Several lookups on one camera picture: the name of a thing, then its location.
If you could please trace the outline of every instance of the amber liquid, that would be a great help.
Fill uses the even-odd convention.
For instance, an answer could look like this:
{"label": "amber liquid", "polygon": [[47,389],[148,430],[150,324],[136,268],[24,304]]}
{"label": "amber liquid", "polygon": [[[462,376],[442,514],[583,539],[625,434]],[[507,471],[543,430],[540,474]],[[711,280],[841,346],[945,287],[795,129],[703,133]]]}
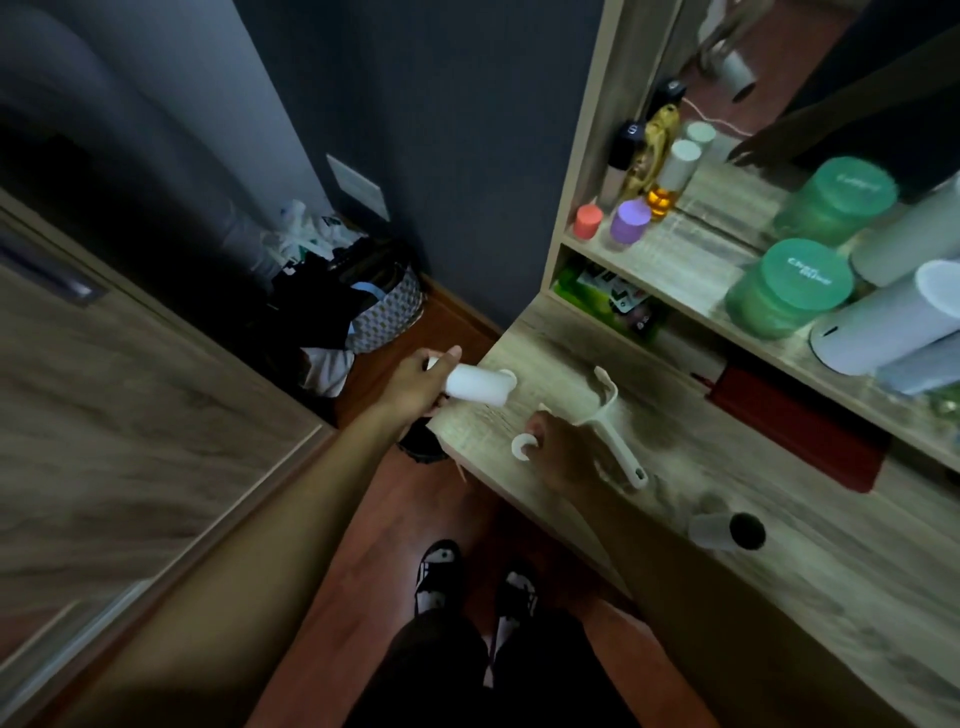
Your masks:
{"label": "amber liquid", "polygon": [[663,216],[673,209],[673,205],[680,199],[681,192],[682,190],[671,191],[657,186],[647,192],[647,205],[650,207],[654,222],[662,220]]}

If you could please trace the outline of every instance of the leg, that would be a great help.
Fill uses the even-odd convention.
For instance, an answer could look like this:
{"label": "leg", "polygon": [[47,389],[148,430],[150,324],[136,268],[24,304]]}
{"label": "leg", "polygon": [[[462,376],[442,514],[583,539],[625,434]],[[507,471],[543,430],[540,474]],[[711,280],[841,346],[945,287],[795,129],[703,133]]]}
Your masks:
{"label": "leg", "polygon": [[345,725],[470,725],[485,704],[487,647],[460,614],[463,558],[452,541],[420,561],[416,616],[397,633]]}
{"label": "leg", "polygon": [[584,625],[567,612],[536,611],[532,579],[516,577],[508,573],[497,596],[499,625],[504,615],[512,615],[513,625],[506,641],[497,636],[493,661],[493,691],[507,724],[638,728]]}

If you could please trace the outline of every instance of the cabinet handle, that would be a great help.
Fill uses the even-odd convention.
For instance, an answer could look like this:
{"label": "cabinet handle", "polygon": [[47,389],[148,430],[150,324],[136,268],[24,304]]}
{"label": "cabinet handle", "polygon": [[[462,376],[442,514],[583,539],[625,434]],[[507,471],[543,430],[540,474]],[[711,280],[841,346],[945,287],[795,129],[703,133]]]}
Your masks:
{"label": "cabinet handle", "polygon": [[0,265],[74,305],[90,305],[107,293],[107,289],[93,279],[3,223],[0,223]]}

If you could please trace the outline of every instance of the checkered basket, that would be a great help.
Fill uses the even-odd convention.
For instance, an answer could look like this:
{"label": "checkered basket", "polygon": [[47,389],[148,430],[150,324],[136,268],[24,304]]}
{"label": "checkered basket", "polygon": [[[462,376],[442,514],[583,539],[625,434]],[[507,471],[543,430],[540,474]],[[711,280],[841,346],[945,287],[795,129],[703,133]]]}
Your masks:
{"label": "checkered basket", "polygon": [[353,319],[347,336],[347,349],[352,352],[372,352],[389,344],[411,327],[423,312],[420,281],[410,266],[389,293],[369,283],[354,283],[353,287],[373,293],[378,301]]}

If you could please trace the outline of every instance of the bottle with amber liquid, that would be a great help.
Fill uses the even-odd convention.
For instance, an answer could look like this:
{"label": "bottle with amber liquid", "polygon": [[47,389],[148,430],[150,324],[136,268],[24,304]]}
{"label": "bottle with amber liquid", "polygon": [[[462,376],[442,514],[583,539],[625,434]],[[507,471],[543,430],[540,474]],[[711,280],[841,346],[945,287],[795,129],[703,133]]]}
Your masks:
{"label": "bottle with amber liquid", "polygon": [[689,139],[675,141],[670,146],[670,154],[657,175],[657,181],[647,193],[647,205],[654,222],[662,220],[680,199],[686,184],[697,171],[701,154],[700,147]]}

